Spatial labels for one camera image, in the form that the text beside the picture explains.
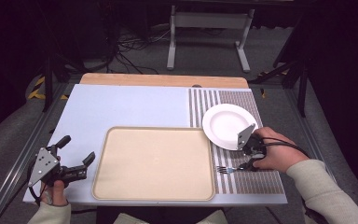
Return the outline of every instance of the plate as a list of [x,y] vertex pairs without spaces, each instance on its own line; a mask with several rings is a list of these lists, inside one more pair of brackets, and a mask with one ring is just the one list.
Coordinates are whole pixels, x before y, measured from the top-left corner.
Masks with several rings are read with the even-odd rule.
[[221,104],[211,107],[202,118],[202,128],[206,136],[217,146],[237,150],[238,133],[255,124],[255,118],[237,105]]

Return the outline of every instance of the beige tray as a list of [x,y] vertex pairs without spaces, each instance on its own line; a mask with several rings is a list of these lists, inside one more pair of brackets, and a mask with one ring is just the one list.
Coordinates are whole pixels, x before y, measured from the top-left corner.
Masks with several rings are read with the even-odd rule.
[[210,142],[202,129],[114,127],[92,193],[98,200],[208,201]]

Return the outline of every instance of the sleeve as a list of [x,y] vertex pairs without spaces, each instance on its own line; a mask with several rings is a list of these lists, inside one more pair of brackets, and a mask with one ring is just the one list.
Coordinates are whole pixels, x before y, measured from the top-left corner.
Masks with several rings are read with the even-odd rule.
[[52,206],[40,203],[39,210],[28,224],[69,224],[71,221],[71,204],[66,206]]
[[325,171],[323,162],[301,161],[286,173],[295,180],[306,206],[329,223],[358,223],[358,206]]

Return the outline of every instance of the hazard tape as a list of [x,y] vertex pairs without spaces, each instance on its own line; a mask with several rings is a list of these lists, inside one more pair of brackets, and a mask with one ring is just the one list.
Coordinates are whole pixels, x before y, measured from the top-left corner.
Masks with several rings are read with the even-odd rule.
[[[45,100],[46,99],[46,95],[45,94],[40,94],[39,89],[42,86],[42,84],[45,82],[45,76],[41,75],[40,78],[36,81],[36,84],[34,84],[34,87],[31,91],[31,93],[28,95],[28,99],[39,99],[39,100]],[[65,94],[61,96],[62,100],[67,100],[69,99],[69,95]]]

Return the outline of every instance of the person's right hand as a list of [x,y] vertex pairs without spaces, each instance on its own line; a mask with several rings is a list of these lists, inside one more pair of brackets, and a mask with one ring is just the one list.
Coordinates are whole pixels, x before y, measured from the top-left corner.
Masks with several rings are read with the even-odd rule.
[[[295,145],[292,140],[280,133],[276,133],[269,127],[257,129],[254,133],[261,138],[277,138]],[[273,139],[263,139],[263,141],[265,144],[278,142]],[[295,148],[287,146],[270,146],[267,147],[267,156],[263,160],[255,161],[253,166],[260,169],[273,169],[286,173],[287,169],[292,165],[308,159],[309,158],[306,155]]]

